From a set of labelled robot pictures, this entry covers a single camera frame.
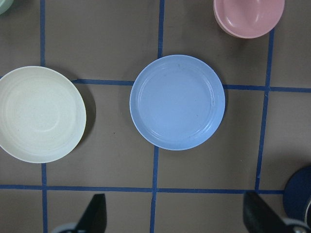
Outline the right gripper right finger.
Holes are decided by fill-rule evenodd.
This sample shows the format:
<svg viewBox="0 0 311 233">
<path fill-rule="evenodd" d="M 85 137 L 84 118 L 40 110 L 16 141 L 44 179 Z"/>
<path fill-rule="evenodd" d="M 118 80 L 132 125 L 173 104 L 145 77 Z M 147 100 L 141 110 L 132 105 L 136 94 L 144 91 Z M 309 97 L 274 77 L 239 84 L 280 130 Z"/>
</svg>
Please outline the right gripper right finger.
<svg viewBox="0 0 311 233">
<path fill-rule="evenodd" d="M 253 191 L 243 195 L 243 223 L 249 233 L 302 233 L 304 223 L 284 220 Z"/>
</svg>

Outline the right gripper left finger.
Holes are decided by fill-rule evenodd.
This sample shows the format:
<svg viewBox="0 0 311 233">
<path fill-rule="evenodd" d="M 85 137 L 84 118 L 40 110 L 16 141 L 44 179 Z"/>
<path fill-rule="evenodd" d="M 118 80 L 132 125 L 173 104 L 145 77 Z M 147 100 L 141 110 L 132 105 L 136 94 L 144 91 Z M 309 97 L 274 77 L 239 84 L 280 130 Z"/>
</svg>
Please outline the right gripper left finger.
<svg viewBox="0 0 311 233">
<path fill-rule="evenodd" d="M 105 194 L 93 195 L 76 225 L 77 233 L 104 233 L 107 226 Z"/>
</svg>

